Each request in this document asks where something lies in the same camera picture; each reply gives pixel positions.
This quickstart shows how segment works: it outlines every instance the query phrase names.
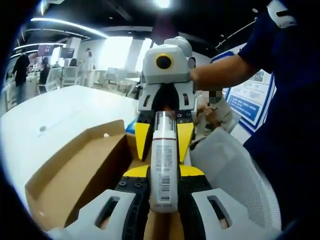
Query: white spray can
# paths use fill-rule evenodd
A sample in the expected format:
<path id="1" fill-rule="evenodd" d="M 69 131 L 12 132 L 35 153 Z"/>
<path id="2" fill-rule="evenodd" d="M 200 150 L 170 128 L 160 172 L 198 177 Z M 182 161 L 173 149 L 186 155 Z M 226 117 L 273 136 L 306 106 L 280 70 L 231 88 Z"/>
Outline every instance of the white spray can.
<path id="1" fill-rule="evenodd" d="M 157 213 L 178 210 L 178 156 L 176 118 L 173 111 L 155 114 L 151 148 L 150 208 Z"/>

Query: ceiling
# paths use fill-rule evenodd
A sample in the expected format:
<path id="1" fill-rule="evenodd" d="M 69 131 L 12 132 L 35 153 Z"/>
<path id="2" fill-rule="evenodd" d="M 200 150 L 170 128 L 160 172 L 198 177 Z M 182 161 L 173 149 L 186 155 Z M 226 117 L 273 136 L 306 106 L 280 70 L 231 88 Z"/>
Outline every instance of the ceiling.
<path id="1" fill-rule="evenodd" d="M 266 9 L 268 2 L 170 0 L 169 8 L 159 8 L 155 0 L 64 0 L 61 4 L 49 4 L 43 16 L 36 10 L 35 17 L 69 21 L 103 31 L 108 36 L 152 38 L 155 41 L 155 34 L 176 35 L 179 32 L 190 41 L 195 52 L 213 57 L 245 43 L 253 30 L 253 24 L 216 49 L 226 37 L 252 23 Z M 63 41 L 72 35 L 80 35 L 83 40 L 102 38 L 74 26 L 52 22 L 29 22 L 23 30 L 23 37 L 22 34 L 19 36 L 21 45 Z"/>

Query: open cardboard box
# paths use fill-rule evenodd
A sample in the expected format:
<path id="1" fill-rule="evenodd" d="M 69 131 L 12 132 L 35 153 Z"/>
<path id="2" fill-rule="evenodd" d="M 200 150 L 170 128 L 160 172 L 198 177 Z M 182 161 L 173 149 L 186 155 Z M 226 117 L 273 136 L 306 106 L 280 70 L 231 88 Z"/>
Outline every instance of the open cardboard box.
<path id="1" fill-rule="evenodd" d="M 150 157 L 145 162 L 138 159 L 135 136 L 125 133 L 122 120 L 89 128 L 48 159 L 25 185 L 30 213 L 44 231 L 66 227 L 83 206 L 114 189 L 128 169 L 149 164 Z M 150 212 L 144 239 L 184 239 L 179 214 Z"/>

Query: barcode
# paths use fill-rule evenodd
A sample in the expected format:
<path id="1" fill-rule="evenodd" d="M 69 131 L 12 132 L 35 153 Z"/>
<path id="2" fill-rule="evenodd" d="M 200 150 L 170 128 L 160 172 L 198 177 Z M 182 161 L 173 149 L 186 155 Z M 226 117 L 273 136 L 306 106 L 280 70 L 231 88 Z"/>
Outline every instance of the barcode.
<path id="1" fill-rule="evenodd" d="M 170 201 L 170 176 L 159 177 L 158 200 L 163 202 Z"/>

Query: yellow circular eye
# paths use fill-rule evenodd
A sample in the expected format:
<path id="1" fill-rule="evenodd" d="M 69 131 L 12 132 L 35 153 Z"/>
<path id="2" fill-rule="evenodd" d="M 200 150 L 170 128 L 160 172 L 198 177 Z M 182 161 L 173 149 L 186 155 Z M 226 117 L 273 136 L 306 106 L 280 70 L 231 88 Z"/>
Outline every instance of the yellow circular eye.
<path id="1" fill-rule="evenodd" d="M 158 68 L 166 70 L 174 64 L 174 61 L 170 55 L 162 53 L 156 57 L 155 64 Z"/>

